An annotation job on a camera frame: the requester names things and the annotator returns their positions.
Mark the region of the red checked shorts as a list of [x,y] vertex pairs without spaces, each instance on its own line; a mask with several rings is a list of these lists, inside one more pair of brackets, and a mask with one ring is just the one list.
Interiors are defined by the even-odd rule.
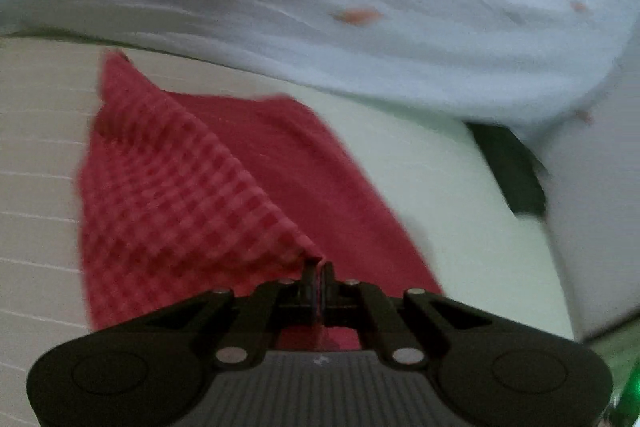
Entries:
[[438,291],[418,248],[326,124],[284,95],[169,92],[104,55],[77,190],[88,314],[106,329],[210,291],[240,296],[307,261]]

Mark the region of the green grid bed sheet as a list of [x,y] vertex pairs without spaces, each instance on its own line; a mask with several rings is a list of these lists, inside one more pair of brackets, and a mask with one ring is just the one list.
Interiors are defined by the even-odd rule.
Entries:
[[[99,105],[99,44],[1,43],[1,421],[32,426],[25,379],[50,348],[87,329],[74,178]],[[510,210],[464,124],[408,115],[297,84],[132,50],[169,91],[297,98],[359,162],[445,293],[544,331],[573,334],[544,224]]]

